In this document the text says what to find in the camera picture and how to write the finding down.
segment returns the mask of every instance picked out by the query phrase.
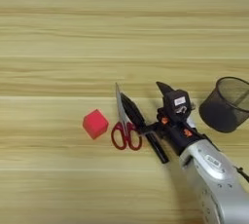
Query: scissors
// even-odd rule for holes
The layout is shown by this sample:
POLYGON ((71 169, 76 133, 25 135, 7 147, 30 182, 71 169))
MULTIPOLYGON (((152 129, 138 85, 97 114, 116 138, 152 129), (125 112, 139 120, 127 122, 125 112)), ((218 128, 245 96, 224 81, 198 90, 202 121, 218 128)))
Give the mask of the scissors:
POLYGON ((112 130, 112 142, 114 146, 119 149, 119 150, 124 150, 127 145, 131 150, 139 150, 142 146, 142 137, 139 135, 139 141, 137 145, 133 145, 132 139, 131 139, 131 132, 136 131, 135 125, 132 124, 130 121, 127 120, 127 115, 125 113, 123 104, 122 104, 122 96, 120 93, 120 88, 119 85, 116 83, 116 98, 117 98, 117 104, 118 104, 118 111, 119 111, 119 116, 120 120, 115 124, 112 130), (119 131, 122 140, 123 140, 123 145, 119 145, 116 140, 115 140, 115 132, 119 131))

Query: red cube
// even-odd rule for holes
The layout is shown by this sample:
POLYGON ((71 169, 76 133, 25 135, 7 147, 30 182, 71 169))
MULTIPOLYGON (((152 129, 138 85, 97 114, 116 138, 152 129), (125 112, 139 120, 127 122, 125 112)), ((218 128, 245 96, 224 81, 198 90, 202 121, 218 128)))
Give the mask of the red cube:
POLYGON ((99 110, 92 111, 83 120, 83 127, 92 139, 96 139, 106 132, 108 125, 108 121, 99 110))

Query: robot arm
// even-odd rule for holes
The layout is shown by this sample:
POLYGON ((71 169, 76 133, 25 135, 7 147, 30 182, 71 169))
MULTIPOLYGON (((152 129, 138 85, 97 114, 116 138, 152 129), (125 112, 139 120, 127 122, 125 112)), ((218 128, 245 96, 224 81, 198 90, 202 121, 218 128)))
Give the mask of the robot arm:
POLYGON ((243 171, 236 171, 211 140, 197 131, 190 118, 193 107, 188 93, 157 84, 163 95, 158 121, 145 126, 138 108, 123 94, 124 110, 130 121, 141 133, 154 131, 173 147, 196 192, 206 224, 249 224, 249 194, 237 178, 237 171, 246 178, 243 171))
POLYGON ((190 145, 180 156, 180 166, 196 192, 206 224, 249 223, 249 195, 231 162, 209 140, 190 145))

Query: black mesh cup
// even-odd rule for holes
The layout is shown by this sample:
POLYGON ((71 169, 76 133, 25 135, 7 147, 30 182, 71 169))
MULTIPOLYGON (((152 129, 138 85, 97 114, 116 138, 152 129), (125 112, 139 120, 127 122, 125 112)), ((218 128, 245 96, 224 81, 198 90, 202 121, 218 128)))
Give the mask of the black mesh cup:
POLYGON ((216 131, 234 131, 249 117, 249 83, 234 77, 219 79, 199 114, 216 131))

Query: wood grain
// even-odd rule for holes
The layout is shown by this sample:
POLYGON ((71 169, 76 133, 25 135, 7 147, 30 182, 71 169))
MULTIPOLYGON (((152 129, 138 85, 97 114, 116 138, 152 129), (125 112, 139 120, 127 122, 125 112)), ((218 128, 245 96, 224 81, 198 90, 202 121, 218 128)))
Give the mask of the wood grain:
MULTIPOLYGON (((112 146, 114 83, 151 123, 156 81, 200 105, 218 78, 249 80, 248 19, 249 0, 0 0, 0 223, 202 223, 165 141, 167 166, 147 142, 112 146), (95 108, 110 128, 92 141, 95 108)), ((194 118, 249 170, 248 123, 221 134, 194 118)))

